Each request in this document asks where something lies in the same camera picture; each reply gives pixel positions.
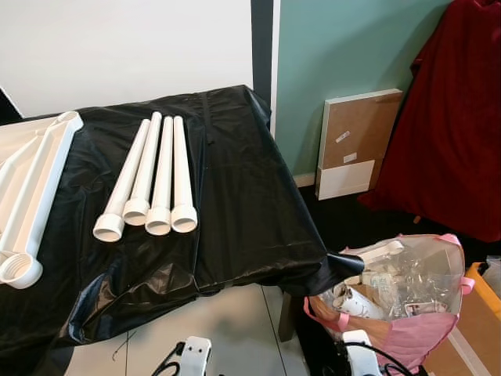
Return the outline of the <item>dark grey wall trim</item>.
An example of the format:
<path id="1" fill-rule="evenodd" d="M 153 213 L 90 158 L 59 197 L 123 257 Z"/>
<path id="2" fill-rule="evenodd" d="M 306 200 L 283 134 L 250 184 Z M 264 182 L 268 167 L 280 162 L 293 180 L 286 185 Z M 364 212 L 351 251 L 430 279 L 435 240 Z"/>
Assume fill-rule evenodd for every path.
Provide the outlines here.
<path id="1" fill-rule="evenodd" d="M 275 0 L 250 0 L 253 90 L 266 103 L 272 99 L 273 6 Z"/>

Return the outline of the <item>black plastic table cover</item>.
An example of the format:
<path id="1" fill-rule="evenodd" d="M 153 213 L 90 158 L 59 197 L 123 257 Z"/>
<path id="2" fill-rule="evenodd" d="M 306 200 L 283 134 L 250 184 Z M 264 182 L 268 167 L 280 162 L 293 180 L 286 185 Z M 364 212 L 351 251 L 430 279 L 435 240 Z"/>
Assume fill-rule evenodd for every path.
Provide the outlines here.
<path id="1" fill-rule="evenodd" d="M 93 237 L 139 123 L 182 116 L 198 227 Z M 362 271 L 325 247 L 247 86 L 82 108 L 39 248 L 40 279 L 0 286 L 0 376 L 44 373 L 51 351 L 114 339 L 201 296 L 250 284 L 315 296 Z"/>

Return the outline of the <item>orange edged cardboard box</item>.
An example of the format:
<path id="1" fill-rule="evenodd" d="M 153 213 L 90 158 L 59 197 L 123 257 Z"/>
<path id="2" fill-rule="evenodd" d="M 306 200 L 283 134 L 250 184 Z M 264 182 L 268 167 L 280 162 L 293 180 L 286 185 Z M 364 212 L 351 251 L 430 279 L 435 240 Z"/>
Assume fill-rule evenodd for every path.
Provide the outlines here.
<path id="1" fill-rule="evenodd" d="M 426 358 L 428 376 L 501 376 L 501 301 L 481 275 L 487 266 L 476 262 L 466 272 L 474 289 L 463 298 L 456 329 Z"/>

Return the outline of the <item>grey crumpled cloth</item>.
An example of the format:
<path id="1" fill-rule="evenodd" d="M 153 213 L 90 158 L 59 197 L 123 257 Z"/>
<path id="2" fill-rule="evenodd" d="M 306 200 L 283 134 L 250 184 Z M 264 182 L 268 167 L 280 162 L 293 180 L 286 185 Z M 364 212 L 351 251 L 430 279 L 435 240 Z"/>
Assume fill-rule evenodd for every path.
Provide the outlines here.
<path id="1" fill-rule="evenodd" d="M 501 258 L 498 255 L 490 255 L 480 266 L 480 272 L 492 291 L 501 296 Z"/>

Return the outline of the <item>pink clear plastic bag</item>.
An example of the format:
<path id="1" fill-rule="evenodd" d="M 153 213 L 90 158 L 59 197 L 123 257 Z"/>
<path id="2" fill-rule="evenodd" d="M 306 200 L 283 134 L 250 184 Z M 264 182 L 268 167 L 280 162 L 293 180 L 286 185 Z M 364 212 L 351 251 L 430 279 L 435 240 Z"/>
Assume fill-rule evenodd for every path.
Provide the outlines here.
<path id="1" fill-rule="evenodd" d="M 360 275 L 337 284 L 360 291 L 385 311 L 385 319 L 336 311 L 330 304 L 330 289 L 305 298 L 304 311 L 330 333 L 365 330 L 372 347 L 416 371 L 455 328 L 462 297 L 472 291 L 474 283 L 464 276 L 464 251 L 455 235 L 391 239 L 400 240 L 405 250 L 393 260 L 364 264 Z"/>

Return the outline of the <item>dark red cloth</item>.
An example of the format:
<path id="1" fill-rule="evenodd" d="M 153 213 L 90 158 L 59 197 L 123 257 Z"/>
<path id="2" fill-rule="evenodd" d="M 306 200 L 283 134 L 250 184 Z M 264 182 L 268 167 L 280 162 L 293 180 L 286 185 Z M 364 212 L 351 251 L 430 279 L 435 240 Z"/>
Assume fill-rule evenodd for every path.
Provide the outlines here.
<path id="1" fill-rule="evenodd" d="M 452 0 L 412 62 L 372 210 L 500 239 L 501 0 Z"/>

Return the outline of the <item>white framed brown board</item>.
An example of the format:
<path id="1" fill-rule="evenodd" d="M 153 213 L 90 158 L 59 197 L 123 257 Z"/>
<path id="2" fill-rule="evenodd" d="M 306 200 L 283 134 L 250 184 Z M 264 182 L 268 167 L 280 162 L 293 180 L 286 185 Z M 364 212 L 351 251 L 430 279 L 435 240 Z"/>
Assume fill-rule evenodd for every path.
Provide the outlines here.
<path id="1" fill-rule="evenodd" d="M 315 174 L 319 200 L 376 185 L 402 100 L 402 90 L 387 89 L 325 101 Z"/>

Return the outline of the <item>white plastic bottle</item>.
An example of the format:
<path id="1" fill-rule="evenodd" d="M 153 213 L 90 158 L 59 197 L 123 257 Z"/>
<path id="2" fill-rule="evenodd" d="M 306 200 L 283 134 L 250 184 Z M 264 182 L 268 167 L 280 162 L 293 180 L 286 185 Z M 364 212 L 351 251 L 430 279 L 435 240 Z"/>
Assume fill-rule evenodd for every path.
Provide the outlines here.
<path id="1" fill-rule="evenodd" d="M 330 290 L 330 294 L 332 295 L 330 304 L 336 311 L 366 319 L 383 320 L 386 318 L 385 311 L 381 307 L 350 285 L 337 285 Z"/>

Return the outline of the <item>white plastic table leg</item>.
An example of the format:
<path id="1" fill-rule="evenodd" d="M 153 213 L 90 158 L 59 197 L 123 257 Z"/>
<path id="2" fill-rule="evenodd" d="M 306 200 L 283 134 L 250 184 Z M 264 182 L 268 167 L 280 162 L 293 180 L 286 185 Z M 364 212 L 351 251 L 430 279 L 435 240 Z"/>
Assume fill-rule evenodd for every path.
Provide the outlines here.
<path id="1" fill-rule="evenodd" d="M 178 233 L 196 229 L 197 210 L 193 205 L 189 172 L 189 148 L 187 148 L 185 122 L 182 116 L 173 116 L 173 208 L 171 228 Z"/>
<path id="2" fill-rule="evenodd" d="M 171 230 L 171 210 L 168 208 L 171 199 L 171 169 L 173 151 L 173 117 L 164 116 L 160 135 L 160 151 L 157 158 L 157 175 L 155 175 L 153 198 L 146 214 L 147 233 L 163 236 Z"/>
<path id="3" fill-rule="evenodd" d="M 128 151 L 128 156 L 122 166 L 121 173 L 116 180 L 114 189 L 110 196 L 103 214 L 97 218 L 96 225 L 93 228 L 93 236 L 97 240 L 102 241 L 118 241 L 121 239 L 123 228 L 125 226 L 122 218 L 123 208 L 133 182 L 135 181 L 135 173 L 139 167 L 139 160 L 143 151 L 144 143 L 148 130 L 150 130 L 150 119 L 143 119 L 139 126 L 139 131 L 136 133 L 135 140 Z"/>
<path id="4" fill-rule="evenodd" d="M 146 222 L 146 213 L 150 209 L 150 191 L 153 189 L 153 171 L 155 158 L 157 158 L 157 144 L 162 129 L 160 111 L 154 111 L 150 118 L 150 128 L 146 143 L 142 150 L 139 168 L 137 168 L 135 183 L 129 200 L 123 208 L 123 219 L 130 226 L 142 226 Z"/>

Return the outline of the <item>white flat plastic piece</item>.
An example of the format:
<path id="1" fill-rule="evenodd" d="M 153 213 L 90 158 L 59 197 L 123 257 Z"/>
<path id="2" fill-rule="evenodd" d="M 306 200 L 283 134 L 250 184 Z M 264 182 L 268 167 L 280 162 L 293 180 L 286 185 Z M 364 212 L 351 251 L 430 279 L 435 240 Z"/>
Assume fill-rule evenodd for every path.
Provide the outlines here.
<path id="1" fill-rule="evenodd" d="M 365 265 L 379 264 L 386 260 L 393 260 L 395 255 L 405 250 L 404 244 L 400 240 L 391 239 L 379 241 L 365 248 L 345 248 L 342 255 L 357 255 Z"/>

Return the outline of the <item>white plastic table top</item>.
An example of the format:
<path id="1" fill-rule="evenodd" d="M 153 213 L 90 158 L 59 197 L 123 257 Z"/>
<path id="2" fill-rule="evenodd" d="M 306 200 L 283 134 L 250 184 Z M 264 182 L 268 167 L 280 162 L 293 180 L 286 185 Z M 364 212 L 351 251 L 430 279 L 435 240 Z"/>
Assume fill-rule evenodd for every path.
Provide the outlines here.
<path id="1" fill-rule="evenodd" d="M 0 285 L 39 280 L 38 251 L 73 136 L 76 111 L 0 126 Z"/>

